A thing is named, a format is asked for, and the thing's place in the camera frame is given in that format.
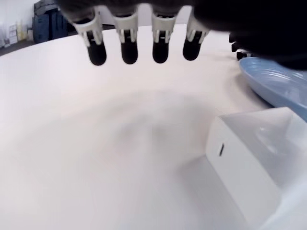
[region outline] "white cube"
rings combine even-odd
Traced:
[[[306,130],[288,108],[225,115],[212,124],[207,158],[252,228],[282,218],[307,194]]]

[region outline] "blue bowl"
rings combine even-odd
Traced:
[[[307,122],[307,71],[287,69],[258,57],[242,59],[240,68],[260,97],[275,107],[289,107]]]

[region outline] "black object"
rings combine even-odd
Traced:
[[[125,31],[125,43],[121,44],[121,55],[124,62],[133,64],[138,59],[138,45],[137,42],[131,42],[130,31]]]
[[[307,69],[306,0],[57,0],[70,20],[93,6],[106,5],[118,12],[149,3],[168,14],[184,5],[194,7],[195,18],[207,28],[233,33],[241,49],[294,69]]]
[[[51,30],[52,40],[68,36],[67,20],[63,17],[61,12],[54,12],[51,15]]]
[[[201,44],[199,43],[201,35],[202,32],[197,31],[193,41],[190,42],[188,39],[186,39],[183,46],[183,56],[186,60],[194,61],[198,57],[201,50]]]
[[[255,57],[255,55],[251,54],[251,53],[247,53],[247,52],[237,52],[237,54],[236,54],[236,58],[238,60],[241,60],[241,59],[247,58],[247,57]]]
[[[96,66],[103,65],[106,62],[105,44],[102,43],[97,45],[92,33],[87,33],[87,36],[91,44],[91,46],[87,48],[91,62]]]
[[[231,45],[231,51],[232,51],[233,53],[236,52],[238,49],[240,49],[240,47],[238,46],[237,43],[233,43],[233,44]]]
[[[54,0],[41,0],[34,4],[33,37],[35,43],[68,36],[68,22]]]
[[[159,42],[153,42],[153,59],[156,63],[162,64],[168,58],[168,43],[165,42],[165,31],[160,31]]]
[[[36,16],[43,15],[51,10],[57,10],[58,6],[54,0],[41,0],[34,4],[34,14]]]
[[[201,44],[198,42],[189,42],[187,39],[183,46],[183,56],[188,61],[194,61],[200,53]]]
[[[49,15],[35,16],[32,27],[35,43],[42,43],[49,40]]]
[[[168,58],[168,43],[153,43],[153,59],[156,63],[162,64]]]
[[[232,33],[230,33],[230,35],[229,35],[229,43],[233,43],[235,41],[236,41],[235,36]]]

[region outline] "blue tray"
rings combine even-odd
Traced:
[[[275,107],[289,107],[307,122],[307,71],[297,71],[257,57],[240,61],[250,87]]]

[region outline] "robotic hand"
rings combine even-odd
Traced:
[[[210,29],[230,31],[231,42],[257,56],[276,60],[293,69],[307,69],[307,1],[294,0],[58,0],[63,14],[83,37],[93,64],[106,61],[106,49],[97,6],[111,11],[121,42],[123,60],[138,58],[137,7],[152,6],[153,58],[164,63],[176,16],[182,6],[193,7],[183,55],[195,60]]]

